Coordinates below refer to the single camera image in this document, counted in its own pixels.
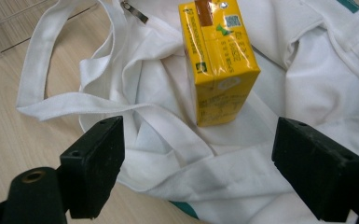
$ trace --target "zipper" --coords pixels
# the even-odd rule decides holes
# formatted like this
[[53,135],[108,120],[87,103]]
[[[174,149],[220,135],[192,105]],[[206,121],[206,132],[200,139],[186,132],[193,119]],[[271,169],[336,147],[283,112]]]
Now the zipper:
[[147,23],[147,21],[149,20],[149,18],[142,12],[140,12],[138,9],[136,9],[135,7],[133,7],[132,5],[130,5],[128,3],[128,0],[123,0],[121,2],[121,6],[126,9],[127,11],[129,11],[133,16],[135,16],[136,18],[138,18],[141,22],[143,22],[144,24]]

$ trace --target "white strap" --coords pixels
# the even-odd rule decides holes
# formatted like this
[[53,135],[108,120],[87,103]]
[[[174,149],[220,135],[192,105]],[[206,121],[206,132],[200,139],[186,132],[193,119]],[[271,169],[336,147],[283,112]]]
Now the white strap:
[[[120,60],[118,55],[126,39],[127,22],[119,2],[114,1],[112,6],[104,1],[99,2],[112,22],[112,33],[94,54],[93,59],[85,62],[96,63],[96,65],[91,66],[90,70],[88,70],[89,66],[81,66],[82,76],[88,76],[82,85],[87,85],[91,80],[102,76],[109,63]],[[83,92],[67,92],[44,99],[48,64],[54,41],[69,14],[78,4],[76,0],[61,0],[50,8],[37,24],[21,74],[18,110],[41,120],[70,114],[119,114],[134,110],[167,141],[186,164],[212,157],[211,148],[201,138],[173,113],[158,105],[124,105]],[[109,47],[112,47],[111,51],[104,56]]]

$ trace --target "teal trim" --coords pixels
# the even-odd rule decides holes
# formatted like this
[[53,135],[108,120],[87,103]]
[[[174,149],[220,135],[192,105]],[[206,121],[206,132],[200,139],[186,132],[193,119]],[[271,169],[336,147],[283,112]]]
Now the teal trim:
[[357,3],[354,0],[337,0],[337,1],[340,2],[352,13],[359,11],[359,5],[357,5]]
[[190,204],[188,203],[179,203],[179,202],[170,202],[173,205],[175,205],[176,207],[178,207],[180,210],[182,210],[184,213],[188,214],[191,217],[194,217],[196,219],[199,219],[199,217],[197,216],[196,211],[194,211],[194,209],[190,206]]

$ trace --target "white fabric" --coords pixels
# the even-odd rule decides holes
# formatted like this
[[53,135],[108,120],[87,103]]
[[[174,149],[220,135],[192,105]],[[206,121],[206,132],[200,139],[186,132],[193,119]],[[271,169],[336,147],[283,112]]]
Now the white fabric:
[[276,122],[309,123],[359,154],[359,11],[335,0],[239,0],[262,72],[235,121],[198,128],[177,12],[184,0],[129,1],[146,25],[118,0],[100,1],[111,32],[80,62],[80,91],[44,99],[54,41],[80,2],[59,1],[38,23],[21,74],[21,113],[79,114],[84,131],[124,116],[117,180],[188,202],[211,223],[318,223],[270,159]]

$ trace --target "yellow box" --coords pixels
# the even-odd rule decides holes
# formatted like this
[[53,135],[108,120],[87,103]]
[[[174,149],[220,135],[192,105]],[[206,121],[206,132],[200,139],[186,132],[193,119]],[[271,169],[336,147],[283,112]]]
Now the yellow box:
[[179,5],[197,124],[232,121],[260,69],[235,0]]

